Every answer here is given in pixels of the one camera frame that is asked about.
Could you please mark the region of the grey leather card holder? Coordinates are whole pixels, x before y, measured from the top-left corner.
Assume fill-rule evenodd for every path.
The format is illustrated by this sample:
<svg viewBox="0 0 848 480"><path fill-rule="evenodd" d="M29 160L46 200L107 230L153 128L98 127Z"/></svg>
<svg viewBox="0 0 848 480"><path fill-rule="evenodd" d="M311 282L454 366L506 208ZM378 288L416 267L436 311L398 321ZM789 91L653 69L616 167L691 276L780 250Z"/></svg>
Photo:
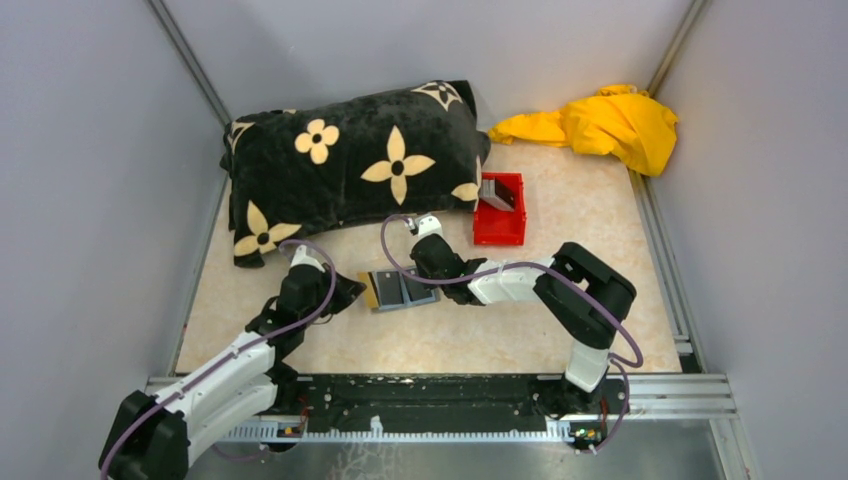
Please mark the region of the grey leather card holder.
<svg viewBox="0 0 848 480"><path fill-rule="evenodd" d="M374 281L375 281L375 283L376 283L377 293L378 293L378 287L377 287L377 281L376 281L377 274L378 274L379 272L385 272L385 271L397 271L397 270L373 270L373 271L368 271L368 272L371 272L371 273L372 273L372 276L373 276ZM405 275L402 275L399 271L397 271L397 272L401 275L402 281L403 281L403 283L404 283L404 277L405 277ZM379 306L379 308L378 308L377 310L372 310L372 311L375 311L375 312L387 312L387 311L401 310L401 309L407 309L407 308L413 308L413 307L420 307L420 306L424 306L424 305L429 305L429 304L437 303L437 302L439 302L439 301L440 301L439 293L438 293L438 291L437 291L436 289L432 289L432 290L434 291L434 299L433 299L432 301L430 301L430 302L423 302L423 303L411 303L411 302L409 301L409 297L408 297L408 294L407 294L407 290L406 290L406 287L405 287L405 284L404 284L404 287L403 287L403 293L404 293L405 304L404 304L403 306L400 306L399 308L381 308L381 307Z"/></svg>

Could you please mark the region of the black credit card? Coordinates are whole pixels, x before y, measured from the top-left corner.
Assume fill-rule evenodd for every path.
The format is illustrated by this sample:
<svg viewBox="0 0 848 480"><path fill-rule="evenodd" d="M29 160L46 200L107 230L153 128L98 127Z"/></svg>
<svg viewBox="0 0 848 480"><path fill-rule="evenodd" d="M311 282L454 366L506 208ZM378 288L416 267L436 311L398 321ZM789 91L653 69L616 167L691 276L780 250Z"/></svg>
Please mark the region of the black credit card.
<svg viewBox="0 0 848 480"><path fill-rule="evenodd" d="M381 308L399 308L405 304L404 283L397 271L379 272L376 281Z"/></svg>

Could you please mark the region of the gold credit card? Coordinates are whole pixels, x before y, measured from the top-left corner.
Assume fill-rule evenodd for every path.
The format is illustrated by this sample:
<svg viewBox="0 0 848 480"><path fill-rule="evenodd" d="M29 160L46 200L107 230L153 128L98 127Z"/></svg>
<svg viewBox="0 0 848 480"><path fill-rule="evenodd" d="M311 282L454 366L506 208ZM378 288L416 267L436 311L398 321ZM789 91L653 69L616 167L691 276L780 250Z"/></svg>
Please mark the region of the gold credit card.
<svg viewBox="0 0 848 480"><path fill-rule="evenodd" d="M371 272L358 272L357 279L364 285L362 297L365 305L371 310L377 310L380 306L376 283Z"/></svg>

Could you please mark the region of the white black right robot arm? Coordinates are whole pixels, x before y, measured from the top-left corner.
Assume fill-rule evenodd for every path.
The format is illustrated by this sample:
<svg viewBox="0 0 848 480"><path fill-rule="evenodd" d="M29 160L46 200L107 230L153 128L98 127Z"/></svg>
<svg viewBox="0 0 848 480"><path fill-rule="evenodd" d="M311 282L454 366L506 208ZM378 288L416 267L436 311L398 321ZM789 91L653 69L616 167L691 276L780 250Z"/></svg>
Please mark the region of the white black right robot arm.
<svg viewBox="0 0 848 480"><path fill-rule="evenodd" d="M426 286L441 288L459 305L544 305L574 340L564 372L565 403L576 412L599 403L612 344L637 297L623 275L575 242L541 261L510 263L464 260L442 236L430 234L415 243L410 258Z"/></svg>

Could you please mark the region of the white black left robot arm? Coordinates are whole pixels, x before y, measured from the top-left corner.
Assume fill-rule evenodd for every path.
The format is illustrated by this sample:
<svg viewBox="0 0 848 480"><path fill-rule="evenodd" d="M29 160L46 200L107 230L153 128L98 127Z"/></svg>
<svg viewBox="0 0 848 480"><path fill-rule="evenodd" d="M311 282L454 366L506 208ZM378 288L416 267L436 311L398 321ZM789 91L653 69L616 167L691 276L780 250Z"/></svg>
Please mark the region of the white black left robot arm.
<svg viewBox="0 0 848 480"><path fill-rule="evenodd" d="M328 264L292 267L278 295L212 360L154 394L136 390L120 403L98 461L101 478L183 479L243 421L269 409L292 411L300 388L284 358L311 323L341 313L365 289Z"/></svg>

